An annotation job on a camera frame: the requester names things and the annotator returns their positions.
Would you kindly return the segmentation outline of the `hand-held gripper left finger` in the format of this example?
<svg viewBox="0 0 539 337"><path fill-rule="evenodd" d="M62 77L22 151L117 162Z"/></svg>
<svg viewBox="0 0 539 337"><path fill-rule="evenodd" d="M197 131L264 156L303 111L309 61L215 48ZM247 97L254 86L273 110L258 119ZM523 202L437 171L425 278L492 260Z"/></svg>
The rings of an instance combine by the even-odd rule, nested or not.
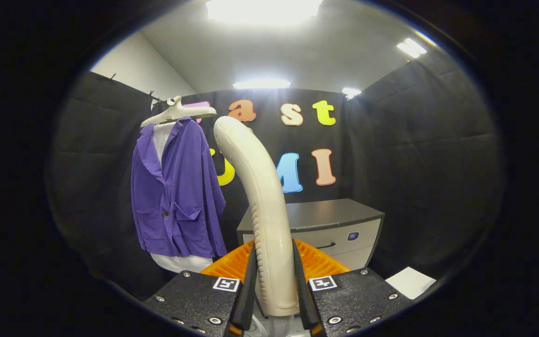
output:
<svg viewBox="0 0 539 337"><path fill-rule="evenodd" d="M242 337L253 320L256 277L256 249L249 241L201 272L181 271L144 306L194 334Z"/></svg>

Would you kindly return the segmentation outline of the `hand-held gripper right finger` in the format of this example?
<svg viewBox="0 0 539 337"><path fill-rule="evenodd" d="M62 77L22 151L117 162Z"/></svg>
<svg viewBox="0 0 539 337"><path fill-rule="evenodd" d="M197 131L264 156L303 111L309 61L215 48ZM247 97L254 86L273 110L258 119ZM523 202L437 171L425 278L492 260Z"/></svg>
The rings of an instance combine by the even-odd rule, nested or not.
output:
<svg viewBox="0 0 539 337"><path fill-rule="evenodd" d="M368 267L352 270L297 239L293 254L299 316L313 337L355 337L413 305Z"/></svg>

